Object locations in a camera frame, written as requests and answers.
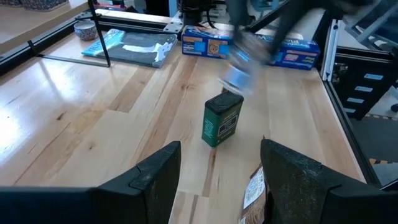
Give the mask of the wooden shelf riser black frame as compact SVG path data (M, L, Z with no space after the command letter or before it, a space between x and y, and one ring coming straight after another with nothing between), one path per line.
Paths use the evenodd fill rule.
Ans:
M99 34L99 39L104 50L106 63L44 55L40 53L40 50L38 50L37 46L32 42L34 37L47 32L88 9L91 12L91 19L94 21L97 31L100 31L98 22L99 16L95 12L93 0L68 0L66 4L50 12L28 11L23 8L1 6L0 55L13 50L22 44L28 44L30 52L34 57L98 67L110 67L111 62L102 34Z

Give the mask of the orange taco mix packet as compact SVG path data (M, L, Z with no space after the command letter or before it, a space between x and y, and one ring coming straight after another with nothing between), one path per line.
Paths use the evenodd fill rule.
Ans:
M243 195L243 209L238 224L263 224L269 186L263 166L252 173Z

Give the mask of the silver aluminium post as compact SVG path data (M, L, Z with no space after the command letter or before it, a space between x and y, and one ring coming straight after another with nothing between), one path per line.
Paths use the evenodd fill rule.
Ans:
M332 19L330 28L328 30L321 69L321 77L323 81L330 82L333 76L333 67L335 64L336 49L338 46L338 36L340 33L340 23L340 20Z

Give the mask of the red clamp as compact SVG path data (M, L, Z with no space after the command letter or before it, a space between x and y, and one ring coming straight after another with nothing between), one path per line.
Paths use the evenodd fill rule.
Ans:
M125 6L124 3L122 2L117 2L116 4L111 3L100 3L100 2L94 2L93 3L95 9L106 9L106 10L112 10L112 11L125 11L127 7Z

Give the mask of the blue plastic wrap box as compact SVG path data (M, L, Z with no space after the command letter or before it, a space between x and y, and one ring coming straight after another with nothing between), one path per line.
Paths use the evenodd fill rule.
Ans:
M185 26L182 31L182 53L226 59L229 53L229 32L211 27ZM269 64L272 66L311 70L320 54L318 44L289 34Z

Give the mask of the brown seasoning packet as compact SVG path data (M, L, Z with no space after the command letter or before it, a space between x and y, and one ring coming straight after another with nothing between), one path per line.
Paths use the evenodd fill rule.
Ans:
M259 36L240 31L229 46L227 67L218 80L226 90L240 95L250 94L269 59L267 45Z

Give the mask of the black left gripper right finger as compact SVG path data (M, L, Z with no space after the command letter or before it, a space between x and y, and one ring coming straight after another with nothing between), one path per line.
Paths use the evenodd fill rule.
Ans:
M398 181L379 189L270 139L261 164L263 224L398 224Z

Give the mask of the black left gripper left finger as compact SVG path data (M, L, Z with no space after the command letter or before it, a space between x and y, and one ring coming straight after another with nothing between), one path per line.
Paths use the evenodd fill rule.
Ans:
M97 187L0 187L0 224L168 224L181 143Z

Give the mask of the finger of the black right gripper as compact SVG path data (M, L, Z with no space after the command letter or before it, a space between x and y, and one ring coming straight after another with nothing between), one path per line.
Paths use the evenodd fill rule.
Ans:
M280 48L282 41L286 38L287 34L294 28L294 26L303 17L302 4L287 4L286 8L282 11L279 19L278 28L274 34L272 44L269 48L269 54L275 55Z
M241 27L249 22L247 0L229 0L229 18L233 26L233 40L239 41L242 37Z

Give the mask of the green black pepper tin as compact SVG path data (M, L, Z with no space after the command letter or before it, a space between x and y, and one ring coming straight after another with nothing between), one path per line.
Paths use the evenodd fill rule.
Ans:
M214 148L235 133L244 97L231 91L205 102L201 138Z

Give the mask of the small ceramic bowl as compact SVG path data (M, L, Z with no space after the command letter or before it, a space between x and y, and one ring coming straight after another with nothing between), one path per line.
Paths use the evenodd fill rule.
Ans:
M84 41L95 40L98 32L93 21L80 21L74 24L75 34Z

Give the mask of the silver arm base bracket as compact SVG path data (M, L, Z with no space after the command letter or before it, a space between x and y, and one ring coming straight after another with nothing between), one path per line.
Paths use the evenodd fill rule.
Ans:
M163 31L178 34L183 29L183 14L180 11L171 18L170 22L164 27Z

